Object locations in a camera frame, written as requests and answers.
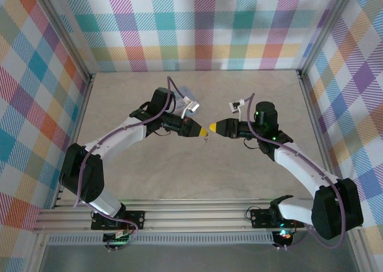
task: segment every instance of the plaid wall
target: plaid wall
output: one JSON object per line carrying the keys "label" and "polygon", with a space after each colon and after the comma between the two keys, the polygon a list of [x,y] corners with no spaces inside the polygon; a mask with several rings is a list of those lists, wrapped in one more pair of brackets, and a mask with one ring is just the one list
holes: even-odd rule
{"label": "plaid wall", "polygon": [[66,32],[70,36],[74,46],[76,46],[78,52],[80,53],[83,59],[83,62],[87,66],[88,71],[96,72],[96,70],[90,64],[88,57],[84,52],[83,45],[81,41],[77,38],[76,33],[74,32],[74,29],[68,20],[67,15],[65,14],[63,8],[59,5],[59,0],[50,0],[50,1],[54,5],[54,9],[56,10],[57,14],[61,17],[61,22],[66,28]]}
{"label": "plaid wall", "polygon": [[307,60],[307,57],[310,55],[310,52],[311,52],[315,42],[317,41],[320,32],[322,31],[323,26],[326,24],[327,18],[329,17],[330,13],[332,12],[332,9],[336,5],[336,1],[337,0],[330,0],[329,3],[327,4],[327,7],[324,10],[324,13],[322,14],[322,17],[321,17],[320,21],[318,22],[318,25],[315,28],[314,33],[312,34],[310,42],[307,45],[307,48],[306,48],[306,50],[305,50],[305,52],[303,54],[302,59],[300,60],[300,63],[298,65],[297,69],[302,69],[303,68],[303,66],[304,66],[304,64],[305,64],[305,62]]}
{"label": "plaid wall", "polygon": [[78,28],[74,42],[95,71],[114,72],[295,69],[334,0],[53,3],[72,31]]}
{"label": "plaid wall", "polygon": [[309,72],[337,174],[355,180],[383,271],[383,0],[350,0]]}
{"label": "plaid wall", "polygon": [[20,271],[85,81],[36,0],[0,0],[0,271]]}

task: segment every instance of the metal frame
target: metal frame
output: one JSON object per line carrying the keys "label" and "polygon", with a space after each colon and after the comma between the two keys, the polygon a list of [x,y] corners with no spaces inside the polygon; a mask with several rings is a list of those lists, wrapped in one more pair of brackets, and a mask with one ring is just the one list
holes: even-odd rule
{"label": "metal frame", "polygon": [[64,24],[62,23],[60,16],[57,14],[56,10],[54,9],[54,6],[52,5],[51,1],[50,0],[37,0],[37,1],[40,4],[41,8],[44,10],[45,14],[47,15],[49,22],[51,23],[52,27],[56,31],[61,42],[63,42],[63,45],[67,49],[69,55],[72,57],[81,76],[87,80],[90,80],[92,77],[92,74],[89,72],[83,58],[80,55],[80,52],[77,50],[71,37],[68,35],[68,32],[66,31],[66,28]]}
{"label": "metal frame", "polygon": [[[302,75],[302,72],[297,71],[299,78],[299,85],[302,90],[302,95],[306,103],[309,118],[314,129],[315,138],[317,139],[319,151],[323,160],[323,165],[327,171],[334,173],[334,166],[330,160],[329,151],[326,147],[323,134],[320,130],[318,118],[315,117],[314,104],[309,97],[309,90],[306,85],[308,77]],[[378,272],[378,266],[373,258],[372,251],[367,244],[366,233],[363,229],[352,229],[347,232],[351,243],[352,251],[354,252],[355,259],[360,271]]]}
{"label": "metal frame", "polygon": [[93,73],[100,72],[100,67],[98,65],[98,62],[96,61],[68,2],[66,0],[56,0],[56,1],[58,2],[59,7],[62,9],[62,11],[65,13],[66,18],[69,24],[71,25],[71,28],[73,29],[73,35],[75,36],[77,41],[80,42],[80,46],[83,49],[83,52],[86,55],[88,60],[87,61],[88,69],[90,70],[90,72],[93,72]]}
{"label": "metal frame", "polygon": [[[78,135],[80,134],[80,128],[84,120],[85,110],[89,102],[90,93],[93,88],[93,80],[95,75],[90,76],[89,81],[86,84],[86,90],[84,94],[84,100],[80,108],[80,113],[78,115],[78,120],[76,127],[73,131],[72,142],[76,142]],[[60,193],[63,192],[63,187],[60,183],[57,183],[54,197],[51,202],[51,207],[54,208],[57,199],[59,198]],[[27,263],[24,265],[24,272],[36,272],[39,271],[42,259],[44,257],[45,247],[49,241],[49,235],[43,233],[32,234],[32,237],[29,239],[29,242],[26,245],[29,247],[29,255],[27,255]]]}
{"label": "metal frame", "polygon": [[336,4],[334,8],[331,10],[325,25],[322,27],[319,33],[319,36],[316,42],[314,43],[314,46],[312,47],[308,57],[306,58],[305,63],[303,64],[303,67],[302,67],[303,75],[307,75],[311,66],[314,64],[315,60],[318,58],[327,39],[329,38],[330,34],[334,30],[336,23],[341,17],[341,14],[343,13],[348,1],[349,0],[336,0]]}
{"label": "metal frame", "polygon": [[[35,232],[84,233],[112,232],[90,229],[91,209],[73,208],[73,201],[58,200],[55,209],[42,210]],[[253,229],[245,218],[248,207],[269,208],[270,200],[129,200],[122,201],[129,210],[145,211],[144,229],[140,232],[254,232],[280,229]]]}

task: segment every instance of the table surface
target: table surface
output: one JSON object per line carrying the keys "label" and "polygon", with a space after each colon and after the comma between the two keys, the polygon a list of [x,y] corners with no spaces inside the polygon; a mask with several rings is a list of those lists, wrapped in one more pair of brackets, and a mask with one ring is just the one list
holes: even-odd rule
{"label": "table surface", "polygon": [[[119,126],[154,90],[166,87],[170,75],[178,87],[187,86],[200,103],[194,120],[204,127],[231,114],[229,101],[255,92],[254,105],[271,101],[279,128],[314,161],[322,165],[302,91],[294,71],[120,72],[99,73],[90,95],[79,144]],[[256,146],[255,140],[249,145]],[[183,138],[154,134],[135,143],[104,165],[105,187],[121,200],[179,198],[277,198],[292,194],[310,197],[285,168],[243,140],[209,133]],[[73,199],[69,191],[63,195]]]}

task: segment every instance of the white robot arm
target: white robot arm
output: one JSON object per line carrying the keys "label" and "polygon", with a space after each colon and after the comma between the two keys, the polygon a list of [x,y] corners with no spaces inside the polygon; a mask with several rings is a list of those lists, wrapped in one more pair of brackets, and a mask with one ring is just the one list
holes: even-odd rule
{"label": "white robot arm", "polygon": [[[271,201],[269,214],[275,227],[283,226],[286,220],[296,220],[314,226],[320,236],[331,239],[341,233],[343,212],[346,231],[363,223],[356,184],[351,179],[338,179],[302,153],[293,140],[279,130],[278,113],[271,102],[256,105],[253,122],[229,118],[213,123],[210,130],[229,138],[256,138],[260,150],[289,170],[310,192],[312,200],[284,195]],[[342,212],[340,199],[330,183],[338,190],[344,205]]]}
{"label": "white robot arm", "polygon": [[[174,131],[182,137],[207,135],[207,130],[193,119],[184,117],[184,114],[177,116],[167,112],[172,107],[170,104],[161,114],[167,97],[168,90],[158,88],[151,101],[132,112],[120,126],[108,134],[85,146],[77,143],[70,145],[62,166],[60,183],[72,193],[78,194],[82,202],[88,203],[104,215],[124,219],[125,206],[104,188],[103,164],[112,161],[128,147],[160,128]],[[198,104],[195,101],[191,103],[192,105],[188,105],[187,109],[191,107],[195,111]],[[81,174],[80,168],[83,162],[86,164]],[[79,182],[81,183],[80,193],[78,193]],[[122,224],[114,222],[113,225],[114,228],[118,228],[118,225]]]}

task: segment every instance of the small white object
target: small white object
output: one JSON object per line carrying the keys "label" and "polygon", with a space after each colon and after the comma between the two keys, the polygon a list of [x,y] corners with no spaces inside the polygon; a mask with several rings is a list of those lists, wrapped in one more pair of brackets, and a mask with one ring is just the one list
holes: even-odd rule
{"label": "small white object", "polygon": [[120,237],[122,237],[122,236],[124,236],[123,231],[119,231],[119,232],[117,232],[117,233],[115,234],[115,237],[116,237],[116,238],[120,238]]}
{"label": "small white object", "polygon": [[191,100],[189,97],[185,96],[183,98],[184,102],[187,104],[184,110],[182,111],[181,118],[185,118],[186,111],[194,113],[200,104],[197,101]]}
{"label": "small white object", "polygon": [[232,110],[232,113],[239,113],[238,119],[239,121],[242,121],[242,112],[240,107],[245,105],[245,101],[243,99],[229,102],[230,109]]}

